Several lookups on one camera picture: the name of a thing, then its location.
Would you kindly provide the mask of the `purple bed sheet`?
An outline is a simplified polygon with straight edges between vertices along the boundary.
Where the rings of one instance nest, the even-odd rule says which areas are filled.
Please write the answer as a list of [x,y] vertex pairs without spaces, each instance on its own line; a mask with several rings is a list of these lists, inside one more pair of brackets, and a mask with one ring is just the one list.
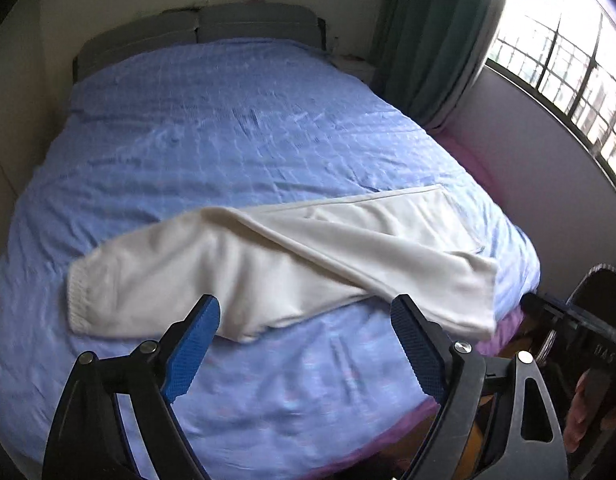
[[[362,181],[370,192],[439,185],[445,189],[465,229],[478,240],[476,255],[497,265],[489,292],[467,292],[451,275],[434,289],[446,295],[422,311],[450,330],[454,338],[476,341],[488,356],[511,340],[524,318],[518,302],[540,282],[540,263],[529,237],[504,213],[494,177],[483,156],[448,132],[428,136],[418,131],[397,144],[380,142],[382,160]],[[309,479],[334,477],[353,466],[367,470],[378,454],[411,453],[430,422],[435,404],[422,393],[389,327],[386,303],[371,299],[317,318],[319,338],[310,353],[324,370],[344,382],[329,390],[340,402],[333,422],[340,442],[325,442],[329,408],[320,408],[311,437],[320,445],[320,463]]]

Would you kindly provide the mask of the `cream white pants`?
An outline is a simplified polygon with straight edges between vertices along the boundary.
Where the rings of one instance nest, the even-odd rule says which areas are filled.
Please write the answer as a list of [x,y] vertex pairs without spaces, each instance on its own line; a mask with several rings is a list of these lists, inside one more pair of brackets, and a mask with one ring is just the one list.
[[467,292],[490,291],[497,266],[476,255],[478,246],[439,185],[204,207],[118,236],[74,261],[67,321],[73,332],[93,337],[153,336],[212,295],[219,335],[247,342],[371,297],[405,294],[439,308],[447,297],[434,287],[448,275]]

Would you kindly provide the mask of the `teal curtain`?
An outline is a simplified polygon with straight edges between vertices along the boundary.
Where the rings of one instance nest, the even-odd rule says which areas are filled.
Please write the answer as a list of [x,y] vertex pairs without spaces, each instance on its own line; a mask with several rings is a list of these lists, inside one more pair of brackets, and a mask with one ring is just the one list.
[[482,71],[505,4],[383,0],[371,89],[424,129],[441,129]]

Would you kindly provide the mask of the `dark wicker basket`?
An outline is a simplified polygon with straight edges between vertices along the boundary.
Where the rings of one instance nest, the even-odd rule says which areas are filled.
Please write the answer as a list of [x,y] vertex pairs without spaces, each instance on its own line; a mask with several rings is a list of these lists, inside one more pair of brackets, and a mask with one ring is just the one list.
[[594,266],[575,287],[567,302],[616,328],[616,269],[614,266],[607,264]]

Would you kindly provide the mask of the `white nightstand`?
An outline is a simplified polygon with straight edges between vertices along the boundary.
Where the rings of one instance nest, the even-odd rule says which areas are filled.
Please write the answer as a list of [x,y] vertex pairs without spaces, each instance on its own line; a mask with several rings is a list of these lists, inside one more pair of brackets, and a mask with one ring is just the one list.
[[371,83],[375,67],[364,58],[352,54],[332,55],[331,63],[341,72],[354,76],[367,86]]

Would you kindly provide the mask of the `grey padded headboard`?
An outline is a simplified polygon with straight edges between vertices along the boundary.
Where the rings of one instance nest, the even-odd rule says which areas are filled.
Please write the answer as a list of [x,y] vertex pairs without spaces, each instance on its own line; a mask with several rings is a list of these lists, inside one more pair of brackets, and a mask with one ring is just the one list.
[[73,82],[144,52],[235,38],[287,39],[324,50],[326,24],[314,11],[286,3],[226,3],[168,10],[87,41],[73,59]]

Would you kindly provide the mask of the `window with grille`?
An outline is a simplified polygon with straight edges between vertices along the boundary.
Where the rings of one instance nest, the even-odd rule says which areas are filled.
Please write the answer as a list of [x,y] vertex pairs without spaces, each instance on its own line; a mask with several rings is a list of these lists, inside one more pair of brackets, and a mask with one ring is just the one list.
[[616,24],[598,0],[506,0],[488,63],[555,113],[616,186]]

